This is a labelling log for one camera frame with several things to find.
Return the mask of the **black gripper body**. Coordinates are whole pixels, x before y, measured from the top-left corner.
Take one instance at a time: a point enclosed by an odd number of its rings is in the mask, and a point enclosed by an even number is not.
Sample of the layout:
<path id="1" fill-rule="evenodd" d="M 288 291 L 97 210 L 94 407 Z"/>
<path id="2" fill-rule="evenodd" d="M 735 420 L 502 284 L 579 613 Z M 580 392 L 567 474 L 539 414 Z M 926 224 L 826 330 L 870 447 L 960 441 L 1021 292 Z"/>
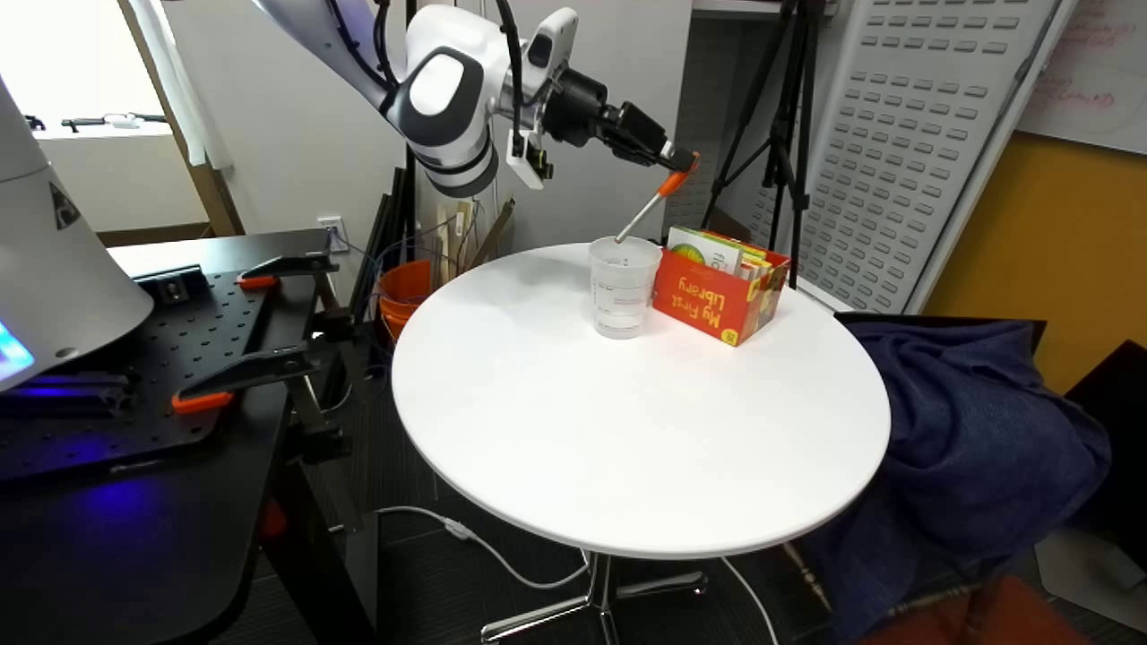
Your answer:
<path id="1" fill-rule="evenodd" d="M 664 128 L 633 100 L 610 105 L 606 85 L 567 68 L 545 100 L 543 125 L 551 140 L 586 145 L 604 140 L 618 158 L 634 163 L 655 163 L 664 150 Z"/>

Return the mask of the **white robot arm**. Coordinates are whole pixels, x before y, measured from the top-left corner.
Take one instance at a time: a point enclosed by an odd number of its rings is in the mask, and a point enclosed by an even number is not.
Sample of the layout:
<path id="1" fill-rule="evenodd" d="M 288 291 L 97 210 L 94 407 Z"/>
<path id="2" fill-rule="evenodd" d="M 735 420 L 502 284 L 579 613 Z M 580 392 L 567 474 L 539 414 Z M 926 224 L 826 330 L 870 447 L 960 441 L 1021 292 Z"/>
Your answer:
<path id="1" fill-rule="evenodd" d="M 297 47 L 341 74 L 414 150 L 431 187 L 472 197 L 511 163 L 539 191 L 551 163 L 543 140 L 604 140 L 618 158 L 689 171 L 693 155 L 634 105 L 569 63 L 579 15 L 551 10 L 532 38 L 511 4 L 482 17 L 419 8 L 405 27 L 405 71 L 385 42 L 385 4 L 256 0 Z M 14 389 L 140 330 L 156 296 L 97 238 L 0 88 L 0 386 Z"/>

